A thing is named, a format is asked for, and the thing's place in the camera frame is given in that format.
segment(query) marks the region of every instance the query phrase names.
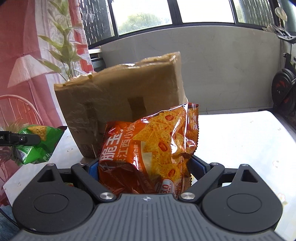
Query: green snack bag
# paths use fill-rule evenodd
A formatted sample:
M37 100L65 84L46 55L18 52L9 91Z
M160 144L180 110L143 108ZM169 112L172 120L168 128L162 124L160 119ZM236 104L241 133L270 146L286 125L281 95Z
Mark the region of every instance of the green snack bag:
M20 164L37 164L48 161L66 129L65 126L53 128L37 125L22 129L19 132L20 134L37 134L40 136L41 141L38 145L16 146L20 156L20 158L17 158L18 162Z

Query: metal screw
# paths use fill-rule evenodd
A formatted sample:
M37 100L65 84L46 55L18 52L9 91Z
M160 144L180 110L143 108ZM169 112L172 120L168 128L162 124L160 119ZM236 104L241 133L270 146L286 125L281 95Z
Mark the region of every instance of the metal screw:
M192 192L183 192L181 193L181 198L185 200L192 200L195 198L195 195Z
M111 200L112 198L114 198L114 194L110 192L103 192L100 194L100 198L104 200Z

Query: lamp shade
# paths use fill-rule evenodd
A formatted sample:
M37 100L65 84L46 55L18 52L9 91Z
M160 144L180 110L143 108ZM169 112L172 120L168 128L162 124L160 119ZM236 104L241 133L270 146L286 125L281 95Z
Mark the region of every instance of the lamp shade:
M15 86L23 81L50 72L51 70L47 69L31 55L22 56L15 61L7 87Z

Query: gray wall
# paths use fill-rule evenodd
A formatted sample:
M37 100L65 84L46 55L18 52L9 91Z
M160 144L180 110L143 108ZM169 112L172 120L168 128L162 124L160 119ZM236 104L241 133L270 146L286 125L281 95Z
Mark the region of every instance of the gray wall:
M200 111L272 105L279 70L275 34L231 26L192 26L143 33L101 46L107 67L180 51L190 102Z

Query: black wheel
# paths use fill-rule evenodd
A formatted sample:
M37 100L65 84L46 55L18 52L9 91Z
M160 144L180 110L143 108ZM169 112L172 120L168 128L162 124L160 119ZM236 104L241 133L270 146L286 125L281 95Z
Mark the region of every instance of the black wheel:
M293 87L290 91L291 84L295 76L289 71L280 71L276 73L272 81L271 96L274 104L277 106L277 111L281 114L290 114L296 104L296 88Z

